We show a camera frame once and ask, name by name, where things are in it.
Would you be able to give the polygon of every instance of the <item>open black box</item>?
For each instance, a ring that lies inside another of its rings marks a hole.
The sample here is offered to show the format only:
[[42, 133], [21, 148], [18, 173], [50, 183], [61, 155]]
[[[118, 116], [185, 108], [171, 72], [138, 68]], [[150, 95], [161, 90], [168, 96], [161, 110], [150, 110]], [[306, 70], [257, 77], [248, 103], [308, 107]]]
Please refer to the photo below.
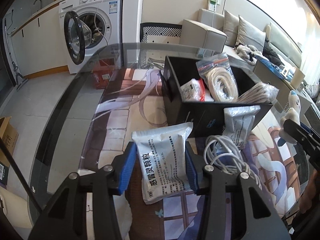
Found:
[[[224, 126], [223, 109], [235, 106], [260, 105], [253, 127], [255, 127], [272, 107], [272, 104], [243, 104], [221, 102], [183, 102], [180, 86], [192, 78], [200, 79], [196, 62], [198, 59], [165, 57], [164, 73], [161, 75], [162, 95], [168, 125], [193, 122], [189, 137], [206, 137], [222, 133]], [[239, 96], [252, 88], [260, 80], [250, 70], [232, 67], [236, 78]]]

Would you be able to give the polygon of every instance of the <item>white plush toy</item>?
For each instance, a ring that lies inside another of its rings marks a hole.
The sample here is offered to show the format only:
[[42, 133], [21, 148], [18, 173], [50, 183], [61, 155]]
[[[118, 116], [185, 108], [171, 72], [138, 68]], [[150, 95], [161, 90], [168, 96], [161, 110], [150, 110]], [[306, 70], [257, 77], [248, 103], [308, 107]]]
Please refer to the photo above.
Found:
[[297, 141], [293, 139], [289, 134], [287, 134], [284, 129], [283, 129], [283, 124], [284, 121], [287, 119], [290, 119], [294, 121], [296, 124], [300, 125], [300, 110], [301, 110], [301, 105], [300, 105], [300, 100], [296, 92], [293, 90], [290, 91], [289, 93], [289, 107], [290, 109], [288, 112], [285, 114], [280, 119], [280, 125], [281, 125], [281, 130], [279, 131], [279, 136], [281, 137], [278, 140], [278, 146], [284, 145], [286, 142], [296, 144]]

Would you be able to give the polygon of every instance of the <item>washing machine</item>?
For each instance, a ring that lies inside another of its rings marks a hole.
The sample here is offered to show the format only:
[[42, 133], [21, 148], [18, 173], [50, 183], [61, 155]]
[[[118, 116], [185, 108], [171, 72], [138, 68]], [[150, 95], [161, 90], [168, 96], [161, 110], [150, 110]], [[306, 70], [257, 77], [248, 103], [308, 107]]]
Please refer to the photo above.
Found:
[[121, 11], [122, 0], [65, 0], [59, 4], [61, 35], [71, 74], [77, 73], [98, 49], [121, 43]]

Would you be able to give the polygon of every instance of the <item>white cabinet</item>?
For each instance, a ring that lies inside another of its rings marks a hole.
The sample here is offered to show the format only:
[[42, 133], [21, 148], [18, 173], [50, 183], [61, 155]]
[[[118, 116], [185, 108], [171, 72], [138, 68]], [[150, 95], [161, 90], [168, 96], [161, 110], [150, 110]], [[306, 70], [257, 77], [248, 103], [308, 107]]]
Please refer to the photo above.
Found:
[[58, 7], [33, 19], [12, 37], [22, 75], [65, 66]]

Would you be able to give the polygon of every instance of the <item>washing machine door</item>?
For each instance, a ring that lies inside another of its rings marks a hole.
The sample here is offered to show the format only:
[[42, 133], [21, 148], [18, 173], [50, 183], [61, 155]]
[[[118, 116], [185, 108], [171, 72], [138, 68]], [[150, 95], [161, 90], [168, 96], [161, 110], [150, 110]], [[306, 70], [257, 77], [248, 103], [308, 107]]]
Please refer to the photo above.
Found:
[[64, 17], [64, 37], [72, 61], [81, 64], [85, 48], [91, 43], [92, 32], [74, 11], [67, 12]]

